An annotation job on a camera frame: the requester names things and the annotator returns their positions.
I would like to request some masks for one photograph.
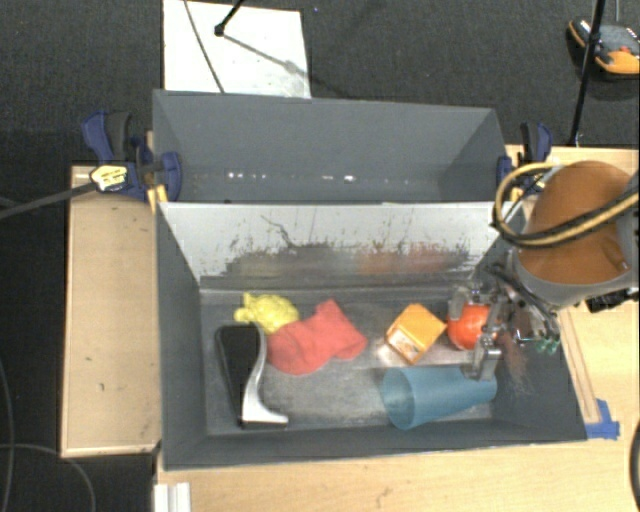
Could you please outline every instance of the black carpet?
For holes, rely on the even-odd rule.
[[[256,0],[300,9],[312,95],[493,107],[505,140],[541,121],[566,142],[578,94],[569,19],[588,0]],[[621,0],[637,31],[640,3]],[[606,9],[612,21],[614,2]],[[212,20],[213,25],[219,20]],[[160,0],[5,0],[0,8],[0,197],[27,201],[64,189],[73,161],[91,159],[80,121],[98,108],[151,127],[151,90],[162,85]],[[595,74],[581,143],[638,147],[638,82]],[[65,300],[64,205],[0,221],[0,358],[17,441],[55,448]],[[0,443],[6,442],[0,404]],[[9,510],[89,510],[82,481],[37,453],[16,455]],[[6,452],[0,453],[0,490]],[[98,510],[150,510],[148,456],[82,461]]]

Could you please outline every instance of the yellow toy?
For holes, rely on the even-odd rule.
[[[236,309],[236,322],[256,322],[266,334],[273,334],[280,327],[300,320],[300,313],[289,299],[280,295],[253,296],[245,292],[242,296],[244,307]]]
[[[387,330],[387,343],[409,364],[420,359],[447,325],[422,304],[410,304]]]

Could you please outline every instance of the bin floor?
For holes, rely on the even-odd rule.
[[[242,434],[235,421],[228,396],[220,354],[214,344],[217,329],[233,324],[233,312],[242,305],[246,290],[224,290],[202,295],[201,319],[204,354],[205,396],[209,435]],[[328,298],[335,299],[354,326],[368,339],[365,350],[351,361],[331,359],[319,370],[302,376],[283,373],[266,365],[262,400],[272,410],[289,417],[289,429],[357,428],[387,425],[389,421],[379,386],[389,364],[379,356],[384,333],[411,302],[419,302],[444,319],[446,298],[433,297],[416,288],[385,290],[269,290],[289,298],[301,318],[313,314],[314,307]],[[461,364],[469,352],[459,351],[442,335],[418,364]],[[441,421],[491,417],[489,404],[482,404]]]

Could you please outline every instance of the white paper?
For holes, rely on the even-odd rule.
[[[189,9],[224,92],[311,97],[299,12],[243,6],[217,37],[231,6],[189,2]],[[164,0],[164,87],[220,92],[182,0]]]

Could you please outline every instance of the wooden table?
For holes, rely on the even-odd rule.
[[[508,147],[514,155],[519,148]],[[631,173],[638,152],[556,148]],[[74,169],[74,185],[87,168]],[[152,451],[160,439],[153,217],[121,196],[88,194],[70,212],[61,452]],[[191,485],[192,510],[635,510],[628,475],[638,422],[638,306],[568,310],[590,384],[621,425],[590,440],[404,457],[164,473]]]

